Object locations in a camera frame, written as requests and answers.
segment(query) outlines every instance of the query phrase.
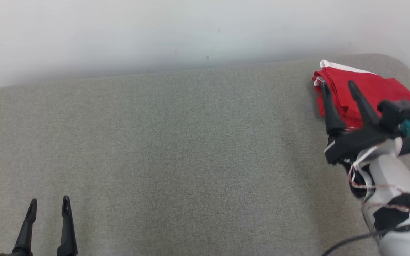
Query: white wall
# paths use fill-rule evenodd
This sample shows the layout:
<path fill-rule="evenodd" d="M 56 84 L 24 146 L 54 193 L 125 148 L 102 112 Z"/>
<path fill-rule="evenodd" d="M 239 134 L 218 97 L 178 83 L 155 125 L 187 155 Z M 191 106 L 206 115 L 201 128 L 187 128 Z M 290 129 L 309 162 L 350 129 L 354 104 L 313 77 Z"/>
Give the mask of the white wall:
<path fill-rule="evenodd" d="M 0 0 L 0 86 L 371 52 L 410 67 L 410 1 Z"/>

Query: red cloth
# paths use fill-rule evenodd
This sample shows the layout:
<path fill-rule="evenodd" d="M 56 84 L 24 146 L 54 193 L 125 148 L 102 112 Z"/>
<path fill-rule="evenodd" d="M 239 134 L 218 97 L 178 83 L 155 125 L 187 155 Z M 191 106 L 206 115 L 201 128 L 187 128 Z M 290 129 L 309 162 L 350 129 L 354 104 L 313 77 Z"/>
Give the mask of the red cloth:
<path fill-rule="evenodd" d="M 381 113 L 377 111 L 377 105 L 382 100 L 405 99 L 410 101 L 410 91 L 395 78 L 385 79 L 376 74 L 357 73 L 330 67 L 314 72 L 313 81 L 318 76 L 321 76 L 330 87 L 338 113 L 348 128 L 359 128 L 363 125 L 357 103 L 353 100 L 349 91 L 349 80 L 355 82 L 379 116 L 381 116 Z M 324 116 L 321 87 L 314 86 L 314 89 L 319 93 L 317 98 L 319 113 Z"/>

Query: black tape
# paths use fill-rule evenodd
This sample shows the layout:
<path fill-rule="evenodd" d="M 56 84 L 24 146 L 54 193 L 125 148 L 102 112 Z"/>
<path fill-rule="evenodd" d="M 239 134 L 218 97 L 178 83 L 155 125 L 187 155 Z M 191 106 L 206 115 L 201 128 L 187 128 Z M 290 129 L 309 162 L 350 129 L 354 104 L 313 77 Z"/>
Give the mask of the black tape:
<path fill-rule="evenodd" d="M 410 193 L 401 194 L 387 204 L 406 206 L 410 208 Z M 409 218 L 409 213 L 402 212 L 397 209 L 382 207 L 374 212 L 373 216 L 375 218 L 374 227 L 376 230 L 384 230 L 396 227 L 401 222 L 407 220 Z"/>

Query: wire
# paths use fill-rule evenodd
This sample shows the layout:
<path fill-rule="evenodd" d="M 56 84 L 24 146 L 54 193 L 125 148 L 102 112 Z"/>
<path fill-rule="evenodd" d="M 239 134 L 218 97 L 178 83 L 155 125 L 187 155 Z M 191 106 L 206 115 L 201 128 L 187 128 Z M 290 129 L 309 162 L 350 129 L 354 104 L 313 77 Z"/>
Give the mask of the wire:
<path fill-rule="evenodd" d="M 352 242 L 358 241 L 358 240 L 362 240 L 362 239 L 366 239 L 366 238 L 371 238 L 371 237 L 376 237 L 379 235 L 385 235 L 390 231 L 407 231 L 410 229 L 410 224 L 408 225 L 404 225 L 401 227 L 393 227 L 393 228 L 388 228 L 388 229 L 384 229 L 384 230 L 380 230 L 380 231 L 376 231 L 376 232 L 369 232 L 367 234 L 364 235 L 358 235 L 358 236 L 354 236 L 351 238 L 347 238 L 345 240 L 342 240 L 341 242 L 335 244 L 334 246 L 330 247 L 328 250 L 326 250 L 324 253 L 322 253 L 321 256 L 327 256 L 330 253 L 332 253 L 333 251 L 335 251 L 336 249 L 346 245 L 346 244 L 350 244 Z"/>
<path fill-rule="evenodd" d="M 348 172 L 348 178 L 349 178 L 349 183 L 351 184 L 351 186 L 353 186 L 354 188 L 358 188 L 358 189 L 366 189 L 366 190 L 375 190 L 377 188 L 395 188 L 396 190 L 398 190 L 401 194 L 404 194 L 404 190 L 397 185 L 393 185 L 393 184 L 382 184 L 382 185 L 359 185 L 357 183 L 355 183 L 354 179 L 355 179 L 355 167 L 358 167 L 358 164 L 360 162 L 362 162 L 363 160 L 365 160 L 366 157 L 368 157 L 372 152 L 374 152 L 377 149 L 377 147 L 372 147 L 371 149 L 369 149 L 365 154 L 363 154 L 361 157 L 358 157 L 358 159 L 355 160 L 355 162 L 353 162 L 351 164 L 351 167 L 349 169 Z M 365 199 L 362 201 L 362 207 L 366 205 L 367 202 L 367 198 L 365 197 Z M 396 209 L 402 212 L 410 212 L 410 207 L 407 206 L 402 206 L 400 204 L 383 204 L 383 203 L 374 203 L 374 204 L 370 204 L 368 206 L 368 209 L 371 207 L 376 207 L 376 206 L 380 206 L 380 207 L 384 207 L 384 208 L 388 208 L 388 209 Z"/>
<path fill-rule="evenodd" d="M 368 149 L 363 155 L 360 156 L 360 154 L 358 154 L 357 159 L 355 159 L 355 162 L 352 163 L 352 165 L 354 166 L 354 168 L 356 170 L 360 170 L 360 166 L 359 164 L 361 162 L 363 162 L 363 160 L 365 160 L 369 155 L 371 155 L 374 151 L 376 151 L 378 149 L 379 146 L 374 146 L 370 149 Z"/>

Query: gray fabric surface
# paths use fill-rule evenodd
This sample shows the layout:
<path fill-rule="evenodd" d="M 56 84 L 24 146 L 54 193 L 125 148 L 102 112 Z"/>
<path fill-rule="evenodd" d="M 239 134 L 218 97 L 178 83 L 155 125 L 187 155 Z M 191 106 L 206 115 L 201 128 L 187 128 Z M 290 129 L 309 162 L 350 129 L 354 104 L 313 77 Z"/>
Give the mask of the gray fabric surface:
<path fill-rule="evenodd" d="M 329 60 L 410 89 L 391 57 Z M 367 232 L 344 170 L 324 157 L 319 61 L 1 88 L 0 252 L 37 198 L 32 250 L 55 255 L 65 194 L 86 256 L 311 256 Z"/>

